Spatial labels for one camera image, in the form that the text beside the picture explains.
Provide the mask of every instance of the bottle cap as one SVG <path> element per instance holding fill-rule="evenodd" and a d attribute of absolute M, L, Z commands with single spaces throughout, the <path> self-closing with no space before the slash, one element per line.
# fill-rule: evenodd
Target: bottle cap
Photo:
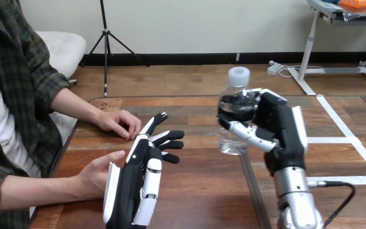
<path fill-rule="evenodd" d="M 229 85 L 232 87 L 245 87 L 249 84 L 250 70 L 244 67 L 234 67 L 228 72 Z"/>

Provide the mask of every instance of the human hand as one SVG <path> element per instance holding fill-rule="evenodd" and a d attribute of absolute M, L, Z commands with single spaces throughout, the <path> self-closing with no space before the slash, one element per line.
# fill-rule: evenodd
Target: human hand
<path fill-rule="evenodd" d="M 113 130 L 127 140 L 134 139 L 141 130 L 141 120 L 125 110 L 101 111 L 95 123 L 102 130 Z"/>
<path fill-rule="evenodd" d="M 110 162 L 115 162 L 124 156 L 124 151 L 117 151 L 91 161 L 73 178 L 79 184 L 79 197 L 82 199 L 102 198 L 106 190 Z"/>

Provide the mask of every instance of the white wall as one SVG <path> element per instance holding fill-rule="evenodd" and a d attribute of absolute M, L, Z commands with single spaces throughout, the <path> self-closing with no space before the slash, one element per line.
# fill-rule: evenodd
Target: white wall
<path fill-rule="evenodd" d="M 87 41 L 103 24 L 99 0 L 21 0 L 37 31 Z M 313 19 L 306 0 L 104 0 L 109 30 L 136 53 L 303 52 Z M 128 53 L 111 39 L 113 53 Z M 104 41 L 94 53 L 104 53 Z M 366 27 L 320 20 L 313 51 L 366 51 Z"/>

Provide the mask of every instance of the tripod leg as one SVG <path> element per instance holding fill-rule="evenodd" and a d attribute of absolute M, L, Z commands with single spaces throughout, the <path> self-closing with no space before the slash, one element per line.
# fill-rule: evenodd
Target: tripod leg
<path fill-rule="evenodd" d="M 92 52 L 96 49 L 97 45 L 99 44 L 99 42 L 102 40 L 104 36 L 104 33 L 102 33 L 102 35 L 100 36 L 100 38 L 98 39 L 98 41 L 96 42 L 95 46 L 93 47 L 93 49 L 91 50 L 91 52 L 89 53 L 89 55 L 92 54 Z"/>
<path fill-rule="evenodd" d="M 104 97 L 107 97 L 107 41 L 104 39 Z"/>
<path fill-rule="evenodd" d="M 149 67 L 149 64 L 147 63 L 147 61 L 143 60 L 139 55 L 135 54 L 131 49 L 129 49 L 125 44 L 123 44 L 119 39 L 117 39 L 112 33 L 110 33 L 110 36 L 113 37 L 118 43 L 120 43 L 124 48 L 126 48 L 132 54 L 137 56 L 138 59 L 140 59 L 140 61 L 142 61 L 143 63 L 145 63 Z"/>
<path fill-rule="evenodd" d="M 109 68 L 109 66 L 111 65 L 110 61 L 112 60 L 112 52 L 110 51 L 110 43 L 109 43 L 109 35 L 108 34 L 106 34 L 106 40 L 107 40 L 107 54 L 109 56 L 109 64 L 107 65 L 107 68 Z"/>

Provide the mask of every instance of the floor tape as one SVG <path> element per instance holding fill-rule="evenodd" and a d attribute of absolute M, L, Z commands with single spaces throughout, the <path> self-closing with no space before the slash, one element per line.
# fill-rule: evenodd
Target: floor tape
<path fill-rule="evenodd" d="M 337 115 L 337 113 L 333 110 L 330 104 L 326 101 L 325 97 L 321 94 L 317 95 L 316 98 L 322 105 L 322 107 L 326 110 L 329 116 L 333 119 L 339 129 L 343 132 L 343 134 L 350 140 L 351 144 L 353 144 L 354 148 L 361 155 L 361 157 L 366 161 L 366 148 L 361 144 L 361 142 L 356 138 L 356 136 L 351 132 L 351 130 L 346 126 L 343 120 Z"/>
<path fill-rule="evenodd" d="M 308 137 L 309 144 L 350 144 L 347 137 Z"/>
<path fill-rule="evenodd" d="M 366 185 L 366 176 L 349 177 L 307 177 L 307 181 L 342 181 L 352 185 Z"/>

